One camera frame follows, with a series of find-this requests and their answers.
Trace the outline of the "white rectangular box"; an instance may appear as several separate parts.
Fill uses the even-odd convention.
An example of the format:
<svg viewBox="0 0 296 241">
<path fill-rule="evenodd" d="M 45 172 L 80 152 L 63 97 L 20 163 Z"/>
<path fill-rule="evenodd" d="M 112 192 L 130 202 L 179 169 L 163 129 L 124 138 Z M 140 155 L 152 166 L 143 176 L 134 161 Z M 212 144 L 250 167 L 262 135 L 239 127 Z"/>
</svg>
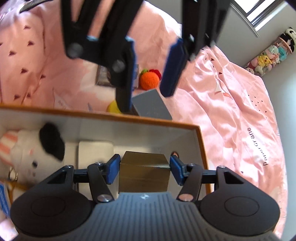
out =
<svg viewBox="0 0 296 241">
<path fill-rule="evenodd" d="M 86 169 L 89 165 L 99 162 L 107 163 L 115 154 L 112 142 L 105 141 L 80 141 L 78 145 L 78 169 Z M 118 178 L 108 185 L 113 197 L 118 197 Z M 78 190 L 81 194 L 92 200 L 88 183 L 79 183 Z"/>
</svg>

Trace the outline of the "olive gold box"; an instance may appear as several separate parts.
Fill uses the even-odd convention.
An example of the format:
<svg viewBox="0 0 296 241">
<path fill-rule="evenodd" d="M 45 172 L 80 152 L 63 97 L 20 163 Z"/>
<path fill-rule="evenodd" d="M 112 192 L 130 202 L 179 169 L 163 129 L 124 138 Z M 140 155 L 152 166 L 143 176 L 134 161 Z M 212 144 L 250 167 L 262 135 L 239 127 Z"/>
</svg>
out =
<svg viewBox="0 0 296 241">
<path fill-rule="evenodd" d="M 126 151 L 120 162 L 119 192 L 166 192 L 170 172 L 163 154 Z"/>
</svg>

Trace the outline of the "dark grey jewelry box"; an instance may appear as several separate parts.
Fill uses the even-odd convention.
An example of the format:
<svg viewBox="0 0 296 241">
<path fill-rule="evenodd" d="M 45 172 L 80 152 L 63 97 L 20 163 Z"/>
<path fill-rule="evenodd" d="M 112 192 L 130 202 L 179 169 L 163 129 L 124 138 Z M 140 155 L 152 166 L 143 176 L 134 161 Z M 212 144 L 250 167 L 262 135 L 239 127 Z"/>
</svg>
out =
<svg viewBox="0 0 296 241">
<path fill-rule="evenodd" d="M 156 89 L 134 96 L 132 98 L 132 113 L 146 118 L 172 120 L 170 112 Z"/>
</svg>

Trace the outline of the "white plush toy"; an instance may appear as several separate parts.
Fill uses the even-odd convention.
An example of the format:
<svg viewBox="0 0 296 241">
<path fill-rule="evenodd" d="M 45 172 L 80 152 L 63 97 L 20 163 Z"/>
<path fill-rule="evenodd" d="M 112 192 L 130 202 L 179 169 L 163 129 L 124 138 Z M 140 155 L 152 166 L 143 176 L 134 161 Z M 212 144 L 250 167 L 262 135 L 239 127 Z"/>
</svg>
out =
<svg viewBox="0 0 296 241">
<path fill-rule="evenodd" d="M 1 137 L 1 161 L 12 167 L 17 181 L 35 185 L 64 166 L 65 142 L 52 123 L 39 130 L 7 131 Z"/>
</svg>

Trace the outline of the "picture card box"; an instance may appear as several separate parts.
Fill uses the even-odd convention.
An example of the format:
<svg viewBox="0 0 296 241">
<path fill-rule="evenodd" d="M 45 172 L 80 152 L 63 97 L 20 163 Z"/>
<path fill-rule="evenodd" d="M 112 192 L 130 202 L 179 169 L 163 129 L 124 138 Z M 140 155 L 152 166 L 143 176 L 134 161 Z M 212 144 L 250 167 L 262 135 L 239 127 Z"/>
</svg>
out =
<svg viewBox="0 0 296 241">
<path fill-rule="evenodd" d="M 136 64 L 134 68 L 134 74 L 133 74 L 133 89 L 138 88 L 138 77 L 139 77 L 139 65 Z M 110 73 L 106 69 L 106 67 L 98 66 L 97 72 L 96 72 L 96 82 L 95 84 L 98 86 L 106 86 L 106 87 L 113 87 L 110 80 Z"/>
</svg>

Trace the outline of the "red crochet flower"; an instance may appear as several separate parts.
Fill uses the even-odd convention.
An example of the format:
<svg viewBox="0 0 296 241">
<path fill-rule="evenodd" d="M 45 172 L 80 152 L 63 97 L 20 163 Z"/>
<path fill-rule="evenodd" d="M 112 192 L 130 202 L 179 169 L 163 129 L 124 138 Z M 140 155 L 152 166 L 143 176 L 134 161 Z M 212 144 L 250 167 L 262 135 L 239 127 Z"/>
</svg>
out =
<svg viewBox="0 0 296 241">
<path fill-rule="evenodd" d="M 153 72 L 153 73 L 155 73 L 155 74 L 158 76 L 159 81 L 161 81 L 161 79 L 162 79 L 162 74 L 161 74 L 157 69 L 150 69 L 149 72 Z"/>
</svg>

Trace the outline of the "orange cardboard box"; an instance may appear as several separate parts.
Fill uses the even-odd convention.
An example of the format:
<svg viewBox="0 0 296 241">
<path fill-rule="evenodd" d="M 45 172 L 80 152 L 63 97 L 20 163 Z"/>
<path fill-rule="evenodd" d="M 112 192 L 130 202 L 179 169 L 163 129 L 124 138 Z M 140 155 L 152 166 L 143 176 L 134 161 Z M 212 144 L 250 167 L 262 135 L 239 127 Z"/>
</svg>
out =
<svg viewBox="0 0 296 241">
<path fill-rule="evenodd" d="M 85 113 L 61 109 L 1 106 L 1 126 L 34 129 L 55 123 L 62 138 L 110 141 L 116 153 L 177 152 L 181 160 L 208 168 L 198 126 L 133 115 Z M 176 200 L 180 187 L 170 179 L 167 193 L 124 194 L 112 204 L 98 205 L 78 229 L 58 240 L 196 240 L 196 208 Z"/>
</svg>

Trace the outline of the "orange crochet fruit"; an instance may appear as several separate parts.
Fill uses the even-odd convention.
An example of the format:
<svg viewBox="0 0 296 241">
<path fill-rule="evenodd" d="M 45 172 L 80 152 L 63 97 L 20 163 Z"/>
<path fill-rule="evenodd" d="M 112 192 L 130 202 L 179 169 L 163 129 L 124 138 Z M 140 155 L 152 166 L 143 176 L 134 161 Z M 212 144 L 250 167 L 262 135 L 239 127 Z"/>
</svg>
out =
<svg viewBox="0 0 296 241">
<path fill-rule="evenodd" d="M 160 81 L 155 73 L 149 72 L 149 70 L 144 69 L 140 73 L 138 83 L 141 89 L 151 90 L 157 88 Z"/>
</svg>

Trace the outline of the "window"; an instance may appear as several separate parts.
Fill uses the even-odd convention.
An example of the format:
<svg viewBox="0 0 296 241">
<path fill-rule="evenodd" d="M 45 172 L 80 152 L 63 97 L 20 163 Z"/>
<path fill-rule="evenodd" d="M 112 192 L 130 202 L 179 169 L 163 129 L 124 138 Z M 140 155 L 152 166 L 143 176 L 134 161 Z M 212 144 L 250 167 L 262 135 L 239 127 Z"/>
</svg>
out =
<svg viewBox="0 0 296 241">
<path fill-rule="evenodd" d="M 231 7 L 258 38 L 258 31 L 287 6 L 281 0 L 231 1 Z"/>
</svg>

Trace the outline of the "yellow tape measure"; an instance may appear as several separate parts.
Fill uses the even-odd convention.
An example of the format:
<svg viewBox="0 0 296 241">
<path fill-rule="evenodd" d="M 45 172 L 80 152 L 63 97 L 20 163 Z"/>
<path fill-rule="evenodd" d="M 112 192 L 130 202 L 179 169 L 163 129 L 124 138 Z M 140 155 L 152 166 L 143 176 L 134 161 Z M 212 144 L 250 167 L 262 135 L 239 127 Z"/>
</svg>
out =
<svg viewBox="0 0 296 241">
<path fill-rule="evenodd" d="M 122 114 L 122 112 L 119 110 L 117 102 L 114 100 L 110 103 L 110 105 L 107 107 L 108 113 L 116 113 L 116 114 Z"/>
</svg>

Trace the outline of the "plush toy column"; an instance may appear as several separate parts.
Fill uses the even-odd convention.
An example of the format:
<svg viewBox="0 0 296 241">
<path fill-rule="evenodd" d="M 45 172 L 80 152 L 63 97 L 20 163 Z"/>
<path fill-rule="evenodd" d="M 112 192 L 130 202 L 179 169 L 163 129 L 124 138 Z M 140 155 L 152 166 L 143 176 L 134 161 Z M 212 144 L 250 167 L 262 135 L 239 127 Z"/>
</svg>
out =
<svg viewBox="0 0 296 241">
<path fill-rule="evenodd" d="M 274 43 L 249 61 L 244 68 L 251 74 L 264 76 L 295 52 L 295 30 L 287 28 Z"/>
</svg>

